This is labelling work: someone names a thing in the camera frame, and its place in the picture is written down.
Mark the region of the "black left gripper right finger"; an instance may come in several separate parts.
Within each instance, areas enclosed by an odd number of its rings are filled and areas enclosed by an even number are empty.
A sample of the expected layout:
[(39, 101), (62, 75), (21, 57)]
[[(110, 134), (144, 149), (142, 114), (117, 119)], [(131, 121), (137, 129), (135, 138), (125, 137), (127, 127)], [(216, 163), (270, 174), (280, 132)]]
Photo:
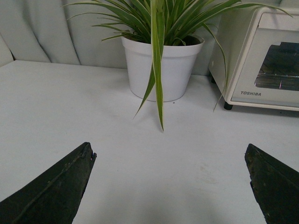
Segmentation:
[(299, 173), (249, 144), (245, 161), (250, 185), (268, 224), (299, 222)]

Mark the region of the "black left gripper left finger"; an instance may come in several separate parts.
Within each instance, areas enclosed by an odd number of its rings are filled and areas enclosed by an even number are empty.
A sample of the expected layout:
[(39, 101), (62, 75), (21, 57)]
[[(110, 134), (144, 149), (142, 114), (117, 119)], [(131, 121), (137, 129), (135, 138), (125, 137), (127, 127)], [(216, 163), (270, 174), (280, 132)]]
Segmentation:
[(71, 224), (96, 160), (85, 142), (0, 203), (2, 224)]

